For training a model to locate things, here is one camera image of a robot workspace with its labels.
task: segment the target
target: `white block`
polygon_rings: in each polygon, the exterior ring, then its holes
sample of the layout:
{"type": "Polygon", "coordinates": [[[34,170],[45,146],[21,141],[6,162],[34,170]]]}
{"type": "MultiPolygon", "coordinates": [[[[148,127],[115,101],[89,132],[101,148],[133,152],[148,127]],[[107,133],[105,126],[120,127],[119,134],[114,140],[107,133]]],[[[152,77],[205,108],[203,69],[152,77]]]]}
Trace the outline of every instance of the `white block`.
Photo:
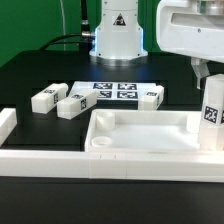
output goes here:
{"type": "Polygon", "coordinates": [[[71,120],[97,103],[98,90],[85,89],[57,103],[58,117],[71,120]]]}
{"type": "Polygon", "coordinates": [[[0,176],[88,178],[89,154],[0,150],[0,176]]]}
{"type": "Polygon", "coordinates": [[[17,124],[16,110],[5,108],[0,113],[0,147],[17,124]]]}
{"type": "Polygon", "coordinates": [[[31,98],[32,111],[47,114],[57,102],[66,97],[68,85],[65,83],[52,84],[31,98]]]}
{"type": "Polygon", "coordinates": [[[198,142],[202,149],[224,149],[224,75],[207,78],[198,142]]]}
{"type": "Polygon", "coordinates": [[[163,101],[164,87],[155,86],[148,90],[138,101],[138,110],[157,110],[163,101]]]}
{"type": "Polygon", "coordinates": [[[127,154],[127,179],[223,182],[223,154],[127,154]]]}

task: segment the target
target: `white container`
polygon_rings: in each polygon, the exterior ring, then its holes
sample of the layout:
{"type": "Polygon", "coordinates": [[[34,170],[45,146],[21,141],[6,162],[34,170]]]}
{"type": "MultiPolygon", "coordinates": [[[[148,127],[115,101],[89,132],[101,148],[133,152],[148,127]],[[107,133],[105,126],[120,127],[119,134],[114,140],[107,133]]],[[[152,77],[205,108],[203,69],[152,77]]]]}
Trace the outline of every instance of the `white container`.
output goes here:
{"type": "MultiPolygon", "coordinates": [[[[189,114],[200,112],[174,111],[130,111],[130,110],[95,110],[92,113],[85,142],[88,152],[148,153],[197,152],[198,134],[186,130],[189,114]],[[102,114],[114,114],[113,128],[99,128],[98,117],[102,114]],[[110,138],[106,147],[94,147],[92,140],[97,137],[110,138]]],[[[104,126],[111,125],[111,120],[104,120],[104,126]]]]}

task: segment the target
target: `black tabletop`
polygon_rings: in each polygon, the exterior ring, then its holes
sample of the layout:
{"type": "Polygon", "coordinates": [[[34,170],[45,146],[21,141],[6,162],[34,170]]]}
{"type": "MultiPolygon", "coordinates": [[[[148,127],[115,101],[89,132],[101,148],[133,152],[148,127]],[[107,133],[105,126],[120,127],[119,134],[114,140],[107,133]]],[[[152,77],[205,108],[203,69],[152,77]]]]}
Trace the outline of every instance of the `black tabletop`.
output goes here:
{"type": "MultiPolygon", "coordinates": [[[[210,63],[211,74],[224,65],[210,63]]],[[[148,63],[125,68],[89,62],[75,52],[22,52],[0,69],[0,110],[17,110],[18,125],[4,149],[83,151],[91,111],[137,109],[136,102],[103,102],[72,120],[31,111],[30,98],[52,83],[109,81],[165,87],[160,110],[200,110],[190,58],[154,54],[148,63]]],[[[224,223],[224,185],[217,183],[0,178],[0,223],[224,223]]]]}
{"type": "Polygon", "coordinates": [[[90,63],[86,54],[28,51],[0,69],[0,80],[0,107],[16,108],[18,118],[2,146],[6,149],[82,151],[93,109],[137,109],[137,102],[98,101],[71,121],[58,118],[56,108],[47,115],[32,113],[31,97],[52,83],[67,83],[70,89],[75,81],[156,83],[165,87],[161,110],[200,110],[203,94],[189,58],[156,54],[144,65],[114,68],[90,63]]]}

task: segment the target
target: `white plastic enclosure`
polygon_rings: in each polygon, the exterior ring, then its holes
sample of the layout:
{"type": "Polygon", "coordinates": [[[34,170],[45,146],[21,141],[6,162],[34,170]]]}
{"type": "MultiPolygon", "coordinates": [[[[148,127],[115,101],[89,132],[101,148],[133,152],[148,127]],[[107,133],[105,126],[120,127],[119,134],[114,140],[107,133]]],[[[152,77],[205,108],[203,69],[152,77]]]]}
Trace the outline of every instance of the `white plastic enclosure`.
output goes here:
{"type": "Polygon", "coordinates": [[[90,121],[85,152],[2,149],[0,175],[224,182],[223,151],[199,150],[197,134],[186,131],[189,114],[200,115],[200,112],[95,110],[90,121]],[[101,133],[96,131],[97,113],[115,114],[115,117],[102,116],[106,120],[109,119],[109,125],[106,122],[106,126],[101,126],[101,133]],[[132,139],[131,135],[128,142],[123,138],[124,146],[120,148],[113,145],[116,143],[114,137],[119,136],[112,135],[108,137],[113,140],[109,141],[109,144],[106,141],[103,142],[104,146],[100,144],[101,147],[98,147],[99,142],[95,141],[97,147],[92,146],[92,139],[99,137],[98,134],[105,136],[113,131],[119,133],[119,125],[129,126],[128,133],[123,133],[124,135],[136,134],[139,132],[137,129],[145,126],[152,126],[152,130],[158,128],[164,131],[146,132],[144,135],[149,138],[140,136],[139,140],[144,142],[138,141],[132,147],[129,141],[133,142],[135,139],[132,139]]]}
{"type": "Polygon", "coordinates": [[[120,153],[198,152],[198,133],[186,130],[189,114],[200,112],[95,110],[85,149],[88,152],[120,153]]]}
{"type": "Polygon", "coordinates": [[[198,1],[162,0],[157,41],[163,51],[224,62],[224,16],[198,12],[198,1]]]}

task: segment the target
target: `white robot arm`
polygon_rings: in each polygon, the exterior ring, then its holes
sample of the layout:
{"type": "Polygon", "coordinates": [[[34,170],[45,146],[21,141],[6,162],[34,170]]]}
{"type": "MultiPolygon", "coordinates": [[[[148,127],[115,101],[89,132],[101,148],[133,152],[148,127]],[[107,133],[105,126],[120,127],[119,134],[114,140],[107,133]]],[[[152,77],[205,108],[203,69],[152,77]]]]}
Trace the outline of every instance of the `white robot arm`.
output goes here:
{"type": "Polygon", "coordinates": [[[162,50],[192,57],[199,87],[207,60],[224,62],[224,1],[162,0],[156,32],[162,50]]]}
{"type": "Polygon", "coordinates": [[[138,0],[102,0],[102,18],[96,28],[94,62],[127,66],[146,60],[143,30],[137,21],[138,0]]]}

